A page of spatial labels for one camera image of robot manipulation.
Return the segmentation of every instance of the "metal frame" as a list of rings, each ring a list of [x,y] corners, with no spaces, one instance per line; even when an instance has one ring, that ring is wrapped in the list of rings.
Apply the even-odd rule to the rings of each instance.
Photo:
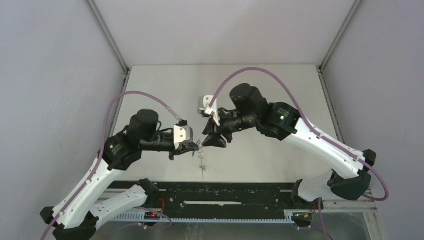
[[[105,20],[103,18],[103,16],[100,13],[99,8],[97,7],[95,0],[84,0],[87,4],[87,7],[90,11],[90,13],[93,16],[93,19],[95,20],[95,22],[97,23],[101,33],[103,34],[103,36],[105,37],[106,42],[108,43],[109,47],[111,48],[112,52],[114,53],[116,59],[118,60],[122,70],[124,71],[124,73],[126,74],[124,81],[123,81],[123,85],[122,85],[122,89],[121,89],[121,93],[126,91],[127,85],[128,85],[128,81],[129,81],[129,77],[130,77],[130,68],[128,67],[127,63],[125,62],[121,52],[119,51],[119,48],[109,30],[109,28],[107,27]],[[330,94],[330,90],[329,87],[326,83],[325,77],[324,77],[324,71],[325,68],[327,67],[331,57],[333,56],[335,50],[337,49],[339,43],[341,42],[341,40],[343,39],[343,36],[346,34],[353,18],[356,16],[358,10],[360,9],[362,3],[364,2],[364,0],[355,0],[352,7],[350,8],[350,11],[348,13],[348,15],[346,16],[345,20],[343,21],[337,35],[335,36],[333,42],[331,43],[330,48],[328,49],[322,63],[320,66],[317,66],[317,72],[319,75],[319,79],[321,81],[321,85],[322,85],[322,90],[324,92],[324,96],[328,105],[328,109],[330,111],[330,115],[331,115],[331,120],[333,122],[335,131],[336,131],[336,135],[337,135],[337,139],[339,141],[341,141],[342,143],[345,142],[345,138],[343,137],[343,131],[342,131],[342,127],[340,126],[339,123],[339,119],[338,119],[338,115],[337,115],[337,111],[336,111],[336,107],[332,101],[331,98],[331,94]],[[110,125],[110,129],[109,129],[109,135],[111,135],[113,133],[113,130],[115,128],[116,122],[117,122],[117,117],[118,117],[118,113],[121,109],[121,105],[122,105],[122,99],[118,101],[118,103],[116,104],[116,108],[114,110],[114,114],[113,114],[113,119],[112,119],[112,123]],[[105,193],[105,195],[103,195],[103,198],[110,198],[111,193]],[[368,233],[370,236],[370,240],[386,240],[387,236],[386,236],[386,232],[384,230],[382,221],[380,219],[379,213],[377,211],[376,205],[374,202],[369,201],[369,200],[360,200],[357,202],[351,202],[351,201],[343,201],[343,200],[324,200],[323,201],[323,205],[324,205],[324,210],[323,213],[353,213],[353,212],[361,212],[363,213],[365,222],[366,222],[366,226],[368,229]],[[252,220],[252,221],[246,221],[247,223],[286,223],[286,224],[292,224],[293,222],[291,221],[291,217],[293,216],[293,213],[299,213],[301,212],[301,210],[285,210],[284,214],[286,216],[286,219],[282,219],[281,221],[261,221],[260,219],[258,220]],[[118,216],[117,218],[115,218],[116,222],[139,222],[140,219],[143,219],[144,217],[144,213],[140,212],[140,211],[130,211],[130,212],[125,212],[123,214],[121,214],[120,216]],[[188,223],[189,221],[187,219],[175,219],[175,222],[184,222],[184,223]],[[195,220],[197,223],[198,222],[205,222],[205,223],[231,223],[231,220],[225,220],[225,219],[217,219],[215,221],[212,220],[205,220],[204,221],[202,219],[196,219]]]
[[[341,25],[340,29],[337,32],[337,35],[335,36],[333,42],[331,43],[330,48],[328,49],[327,53],[325,54],[324,59],[322,60],[321,65],[319,68],[323,71],[327,67],[327,64],[329,63],[331,57],[333,56],[334,51],[336,50],[337,46],[339,45],[340,41],[342,40],[343,36],[345,35],[346,31],[348,30],[349,25],[352,22],[352,19],[357,14],[360,6],[364,0],[355,0],[352,7],[349,10],[349,13],[347,14],[346,18],[343,21],[343,24]]]
[[[85,0],[85,3],[87,4],[88,10],[90,11],[91,15],[93,16],[93,19],[98,25],[98,28],[100,29],[101,33],[106,39],[107,44],[115,54],[115,57],[117,58],[121,68],[123,71],[127,74],[130,69],[128,68],[127,63],[125,63],[124,58],[122,57],[121,52],[118,49],[118,46],[112,37],[111,32],[109,31],[108,26],[105,23],[105,20],[103,19],[102,14],[99,11],[99,8],[97,7],[94,0]]]

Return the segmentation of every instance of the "white wall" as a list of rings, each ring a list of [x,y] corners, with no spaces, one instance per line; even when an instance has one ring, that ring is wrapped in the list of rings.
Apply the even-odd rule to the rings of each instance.
[[[422,239],[424,1],[365,1],[325,77],[348,144],[377,152],[389,239]],[[374,181],[373,192],[382,190]]]
[[[82,178],[123,72],[83,0],[0,3],[0,233],[39,239]]]
[[[319,65],[354,0],[96,0],[126,63]]]

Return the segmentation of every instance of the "gray panel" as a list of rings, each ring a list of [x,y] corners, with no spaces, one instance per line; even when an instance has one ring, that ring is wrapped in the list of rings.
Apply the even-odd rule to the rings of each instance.
[[[82,0],[1,1],[0,12],[0,239],[40,239],[40,211],[93,163],[123,71]]]
[[[423,9],[422,0],[365,1],[324,70],[346,142],[377,153],[391,193],[377,208],[392,240],[423,232]],[[375,178],[371,189],[383,195]]]

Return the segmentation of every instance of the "pink cable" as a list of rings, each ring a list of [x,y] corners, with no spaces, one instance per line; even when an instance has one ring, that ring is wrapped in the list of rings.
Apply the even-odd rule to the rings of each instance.
[[[109,114],[111,113],[112,107],[114,106],[114,104],[122,97],[126,96],[126,95],[130,95],[130,94],[136,94],[136,95],[142,95],[145,97],[148,97],[150,99],[155,100],[156,102],[160,103],[162,106],[164,106],[178,121],[181,121],[181,117],[176,114],[174,112],[174,110],[172,110],[166,103],[164,103],[162,100],[160,100],[159,98],[150,95],[148,93],[142,92],[142,91],[127,91],[124,92],[120,95],[118,95],[117,97],[115,97],[112,102],[110,102],[109,107],[107,108],[106,111],[106,115],[104,116],[104,120],[103,120],[103,132],[102,132],[102,139],[101,139],[101,146],[100,146],[100,153],[98,154],[97,157],[97,162],[93,168],[93,170],[91,171],[91,173],[88,175],[87,180],[91,181],[93,176],[96,174],[97,169],[100,166],[101,163],[101,159],[103,157],[103,153],[105,151],[105,142],[106,142],[106,132],[107,132],[107,126],[108,126],[108,118],[109,118]],[[75,198],[77,198],[77,196],[83,191],[83,189],[86,187],[87,185],[87,181],[85,181],[79,188],[78,190],[70,197],[70,199],[67,201],[67,203],[62,207],[62,209],[60,210],[60,212],[53,218],[53,220],[50,222],[50,224],[47,226],[47,228],[45,229],[44,233],[41,236],[41,240],[45,240],[47,237],[47,234],[49,233],[50,229],[52,228],[52,226],[57,222],[58,218],[60,217],[60,213],[63,213],[68,207],[69,205],[71,205],[71,203],[75,200]]]
[[[321,225],[322,225],[322,231],[324,232],[324,234],[325,234],[325,238],[327,239],[327,240],[330,240],[330,235],[329,235],[329,233],[327,232],[327,229],[326,229],[326,225],[324,224],[324,218],[323,218],[323,212],[321,211],[321,203],[323,202],[323,198],[322,197],[320,197],[319,199],[318,199],[318,212],[319,212],[319,218],[321,219]]]
[[[374,175],[377,177],[377,179],[380,181],[381,185],[383,186],[384,189],[384,197],[381,198],[376,198],[376,197],[372,197],[372,196],[368,196],[368,195],[362,195],[363,197],[370,199],[370,200],[374,200],[374,201],[385,201],[389,198],[389,188],[387,187],[385,181],[383,180],[382,176],[373,168],[371,167],[368,163],[364,162],[361,159],[358,159],[358,156],[356,156],[355,154],[353,154],[352,152],[350,152],[349,150],[347,150],[346,148],[344,148],[343,146],[339,145],[337,142],[332,141],[331,139],[322,136],[321,137],[321,133],[318,132],[314,127],[312,127],[311,123],[309,122],[309,120],[306,118],[305,113],[303,112],[301,106],[298,104],[298,101],[296,101],[295,97],[293,96],[292,92],[290,92],[289,88],[284,84],[283,81],[281,81],[279,79],[279,77],[277,77],[274,73],[260,68],[260,67],[246,67],[243,69],[240,69],[238,71],[236,71],[235,73],[231,74],[229,77],[227,77],[227,79],[225,79],[225,81],[219,86],[218,90],[216,90],[215,94],[213,95],[212,100],[210,101],[210,106],[212,106],[215,102],[215,100],[217,99],[218,95],[220,94],[220,92],[223,90],[224,86],[231,80],[233,79],[235,76],[247,72],[247,71],[259,71],[265,74],[268,74],[269,76],[271,76],[273,79],[275,79],[280,85],[281,87],[285,90],[285,92],[288,94],[288,96],[290,97],[291,101],[294,103],[294,105],[296,106],[297,110],[300,113],[300,116],[302,117],[302,119],[304,120],[306,126],[309,128],[309,130],[311,132],[313,132],[317,137],[322,138],[324,141],[328,142],[329,144],[333,145],[335,148],[339,149],[340,151],[344,152],[345,154],[347,154],[348,156],[350,156],[351,158],[354,159],[354,161],[358,161],[360,162],[362,165],[364,165],[366,168],[368,168],[372,173],[374,173]]]

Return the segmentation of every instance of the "black joint housing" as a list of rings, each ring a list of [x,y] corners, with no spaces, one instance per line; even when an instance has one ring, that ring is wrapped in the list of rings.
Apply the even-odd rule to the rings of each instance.
[[[187,125],[189,125],[189,123],[187,122],[187,120],[181,120],[177,124],[178,127],[184,127],[184,126],[187,126]]]
[[[257,87],[250,86],[247,83],[234,87],[229,93],[229,97],[241,114],[262,116],[267,110],[267,99],[262,97]]]
[[[131,164],[142,158],[142,151],[126,141],[124,135],[117,134],[106,140],[102,158],[109,165],[109,171],[126,171]]]
[[[142,187],[147,195],[146,205],[153,205],[158,201],[159,189],[149,179],[141,179],[137,185]]]
[[[365,158],[365,162],[372,167],[376,163],[377,153],[368,149],[363,151],[363,157]],[[363,171],[368,172],[368,170],[368,167],[363,166]]]
[[[52,206],[46,206],[40,212],[40,216],[42,220],[45,222],[45,224],[50,224],[53,221],[53,219],[55,218],[53,214],[55,214],[55,212],[53,211]],[[55,222],[53,224],[53,227],[56,228],[57,226],[58,226],[58,223]]]
[[[159,114],[150,109],[142,109],[131,117],[126,131],[129,142],[137,146],[140,140],[149,141],[156,133]]]
[[[261,134],[283,141],[291,134],[296,134],[295,129],[299,118],[299,111],[284,102],[270,103],[268,112],[256,129]]]
[[[370,188],[370,182],[371,175],[367,172],[351,179],[343,179],[334,173],[327,185],[331,188],[332,193],[340,198],[356,201]]]

